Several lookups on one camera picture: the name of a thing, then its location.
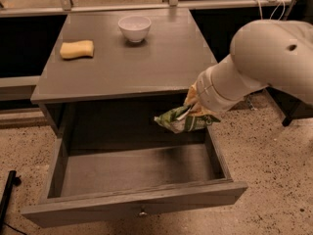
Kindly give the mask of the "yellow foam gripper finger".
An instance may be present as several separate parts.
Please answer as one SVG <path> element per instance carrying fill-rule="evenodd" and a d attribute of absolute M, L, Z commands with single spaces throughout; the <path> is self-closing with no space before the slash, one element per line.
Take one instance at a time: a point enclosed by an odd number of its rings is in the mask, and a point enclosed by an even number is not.
<path fill-rule="evenodd" d="M 205 108 L 201 103 L 195 103 L 189 105 L 190 110 L 188 112 L 189 116 L 201 117 L 205 115 L 214 115 L 214 112 Z"/>
<path fill-rule="evenodd" d="M 197 87 L 195 84 L 191 85 L 187 96 L 184 101 L 185 106 L 195 106 L 199 103 L 199 97 L 198 97 L 198 92 L 197 92 Z"/>

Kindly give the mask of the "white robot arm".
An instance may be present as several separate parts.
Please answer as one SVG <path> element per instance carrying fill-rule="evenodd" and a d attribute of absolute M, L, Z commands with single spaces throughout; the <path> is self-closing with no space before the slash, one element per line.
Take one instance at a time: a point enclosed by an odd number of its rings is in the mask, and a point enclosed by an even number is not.
<path fill-rule="evenodd" d="M 231 41 L 230 54 L 200 73 L 185 103 L 222 113 L 266 87 L 313 105 L 313 24 L 259 20 L 244 25 Z"/>

